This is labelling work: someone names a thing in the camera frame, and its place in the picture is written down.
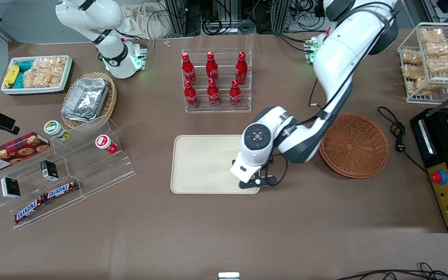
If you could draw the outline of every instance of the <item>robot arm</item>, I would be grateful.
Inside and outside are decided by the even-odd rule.
[[[292,163],[306,163],[315,155],[322,137],[352,92],[352,75],[356,67],[366,55],[379,53],[395,39],[395,30],[398,31],[393,21],[395,2],[325,1],[327,15],[331,15],[329,19],[337,22],[333,23],[329,35],[315,38],[320,47],[313,68],[325,91],[326,105],[316,114],[310,128],[300,124],[282,107],[264,109],[242,134],[241,149],[231,173],[242,182],[249,182],[267,163],[274,147]],[[330,7],[346,9],[336,12]],[[269,129],[267,133],[271,138],[256,139],[254,129],[258,126]]]
[[[129,78],[142,68],[138,44],[123,42],[115,30],[122,25],[123,13],[113,0],[60,0],[59,21],[96,45],[108,71],[115,78]]]

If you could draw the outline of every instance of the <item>yellow control panel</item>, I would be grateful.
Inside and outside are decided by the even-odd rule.
[[[440,205],[440,210],[448,226],[448,169],[445,163],[428,168],[428,175]]]

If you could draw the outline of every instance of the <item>wicker basket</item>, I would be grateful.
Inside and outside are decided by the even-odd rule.
[[[322,138],[319,152],[335,172],[349,178],[373,177],[386,166],[388,140],[371,120],[341,114]]]
[[[110,116],[112,115],[112,113],[114,112],[115,102],[117,101],[117,89],[115,88],[115,84],[112,81],[112,78],[110,78],[106,74],[94,72],[94,73],[85,74],[84,76],[78,78],[69,87],[69,90],[67,91],[67,94],[65,96],[63,103],[65,104],[67,102],[67,99],[70,96],[70,92],[76,85],[77,81],[82,78],[93,78],[93,79],[102,78],[103,80],[110,83],[110,86],[107,91],[108,95],[107,95],[107,98],[105,99],[105,103],[103,103],[103,109],[101,110],[101,113],[100,113],[100,116],[107,115],[107,117],[105,118],[105,122],[107,122],[108,119],[110,118]],[[85,124],[85,122],[73,121],[71,119],[67,119],[63,114],[62,114],[62,119],[63,119],[63,122],[71,129],[76,128],[77,126],[80,126],[81,124]],[[103,124],[104,124],[104,122],[102,122],[101,124],[95,124],[95,126],[101,126]]]

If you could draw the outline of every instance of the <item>table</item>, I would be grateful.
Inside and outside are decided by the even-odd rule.
[[[274,105],[297,119],[310,117],[316,112],[307,107],[312,67],[272,35],[170,39],[171,48],[157,41],[145,71],[115,80],[119,99],[112,119],[138,174],[21,231],[12,230],[9,214],[0,211],[0,279],[212,279],[219,271],[239,271],[244,280],[334,279],[415,269],[416,262],[448,273],[448,234],[429,180],[393,150],[389,122],[376,111],[379,105],[393,110],[408,128],[407,151],[420,161],[408,120],[427,106],[405,103],[395,52],[409,32],[401,30],[387,50],[361,63],[341,111],[368,117],[384,130],[391,147],[387,167],[373,178],[353,180],[316,155],[291,164],[279,186],[255,195],[172,193],[174,138],[241,134],[260,110]],[[253,48],[252,112],[185,113],[181,49],[235,46]],[[9,43],[9,58],[58,54],[75,61],[73,79],[105,71],[91,43]],[[318,86],[315,101],[323,95]],[[62,94],[0,92],[0,112],[17,119],[21,133],[43,133],[47,120],[60,119],[62,101]],[[0,142],[13,138],[0,131]],[[271,171],[281,172],[281,164]]]

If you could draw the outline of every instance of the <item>white cloth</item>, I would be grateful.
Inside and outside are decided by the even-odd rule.
[[[124,4],[121,6],[124,22],[119,30],[128,35],[136,35],[149,39],[160,39],[173,33],[169,22],[169,13],[161,11],[163,8],[158,2],[146,2],[141,4]]]

